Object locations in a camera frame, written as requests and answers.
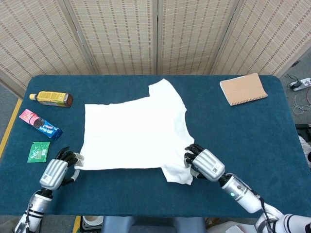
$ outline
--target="blue tablecloth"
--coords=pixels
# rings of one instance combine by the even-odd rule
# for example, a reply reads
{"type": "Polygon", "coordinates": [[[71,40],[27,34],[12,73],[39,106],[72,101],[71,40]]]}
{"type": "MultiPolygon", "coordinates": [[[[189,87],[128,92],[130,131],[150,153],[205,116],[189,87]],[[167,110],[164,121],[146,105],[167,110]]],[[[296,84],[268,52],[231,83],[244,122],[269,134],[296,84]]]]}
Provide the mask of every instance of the blue tablecloth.
{"type": "MultiPolygon", "coordinates": [[[[310,171],[284,91],[274,76],[261,75],[268,97],[231,107],[219,81],[236,76],[53,76],[34,77],[25,108],[60,127],[56,141],[17,118],[0,160],[0,214],[21,215],[48,163],[27,163],[33,141],[51,141],[48,161],[84,139],[86,103],[110,104],[148,96],[148,85],[165,78],[181,96],[195,142],[212,151],[268,204],[283,213],[311,216],[310,171]],[[61,108],[29,100],[42,90],[69,92],[73,105],[61,108]]],[[[161,169],[81,171],[78,180],[54,192],[47,214],[104,216],[256,217],[242,209],[219,184],[194,180],[168,183],[161,169]]]]}

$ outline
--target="woven partition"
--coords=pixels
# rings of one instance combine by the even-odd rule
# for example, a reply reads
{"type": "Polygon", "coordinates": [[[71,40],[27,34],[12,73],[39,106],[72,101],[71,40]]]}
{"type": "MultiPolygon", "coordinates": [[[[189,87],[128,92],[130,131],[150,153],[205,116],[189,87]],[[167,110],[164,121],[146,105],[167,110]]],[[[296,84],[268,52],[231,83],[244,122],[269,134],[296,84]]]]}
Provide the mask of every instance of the woven partition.
{"type": "Polygon", "coordinates": [[[26,89],[38,74],[89,74],[55,0],[0,2],[0,70],[26,89]]]}
{"type": "Polygon", "coordinates": [[[235,2],[163,0],[159,7],[159,17],[163,15],[158,34],[160,72],[209,74],[235,2]]]}
{"type": "Polygon", "coordinates": [[[311,40],[311,0],[245,0],[214,74],[274,74],[311,40]]]}
{"type": "Polygon", "coordinates": [[[152,0],[70,0],[70,4],[101,74],[155,73],[152,0]]]}

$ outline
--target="small green sachet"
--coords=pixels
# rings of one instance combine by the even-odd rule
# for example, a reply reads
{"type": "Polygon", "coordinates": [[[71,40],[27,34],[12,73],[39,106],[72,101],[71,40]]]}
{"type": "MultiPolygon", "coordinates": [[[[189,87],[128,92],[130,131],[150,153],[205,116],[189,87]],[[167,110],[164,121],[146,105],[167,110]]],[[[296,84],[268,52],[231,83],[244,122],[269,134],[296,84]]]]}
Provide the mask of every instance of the small green sachet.
{"type": "Polygon", "coordinates": [[[30,148],[28,163],[42,163],[47,161],[50,142],[33,142],[30,148]]]}

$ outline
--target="brown notebook cover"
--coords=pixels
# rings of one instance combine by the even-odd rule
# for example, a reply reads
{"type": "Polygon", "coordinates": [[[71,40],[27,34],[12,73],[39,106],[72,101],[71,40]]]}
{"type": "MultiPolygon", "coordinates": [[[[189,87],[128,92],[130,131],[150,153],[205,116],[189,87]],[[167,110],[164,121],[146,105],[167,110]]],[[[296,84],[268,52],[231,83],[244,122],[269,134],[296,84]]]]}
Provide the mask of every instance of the brown notebook cover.
{"type": "Polygon", "coordinates": [[[231,106],[268,96],[257,73],[224,80],[219,84],[231,106]]]}

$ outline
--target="gray floor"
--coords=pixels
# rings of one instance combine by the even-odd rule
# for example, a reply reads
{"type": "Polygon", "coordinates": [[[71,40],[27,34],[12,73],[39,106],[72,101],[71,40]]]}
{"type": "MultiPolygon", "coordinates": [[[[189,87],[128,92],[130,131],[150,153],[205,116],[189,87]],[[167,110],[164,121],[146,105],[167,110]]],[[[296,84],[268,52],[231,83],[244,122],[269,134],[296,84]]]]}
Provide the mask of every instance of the gray floor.
{"type": "MultiPolygon", "coordinates": [[[[311,54],[303,58],[303,60],[298,65],[290,70],[289,74],[295,75],[299,79],[311,77],[311,54]]],[[[295,124],[311,123],[311,109],[299,115],[293,113],[295,95],[297,95],[297,104],[308,104],[306,100],[307,89],[294,92],[286,88],[286,85],[292,81],[289,77],[284,76],[280,80],[283,84],[295,124]]],[[[17,98],[0,85],[0,139],[2,139],[3,137],[4,131],[10,120],[16,101],[17,98]]],[[[13,218],[13,216],[0,216],[0,224],[13,218]]],[[[226,222],[230,220],[245,224],[254,224],[256,222],[256,219],[254,218],[224,218],[221,219],[221,222],[226,222]]],[[[43,218],[41,233],[70,233],[73,221],[74,216],[45,216],[43,218]]]]}

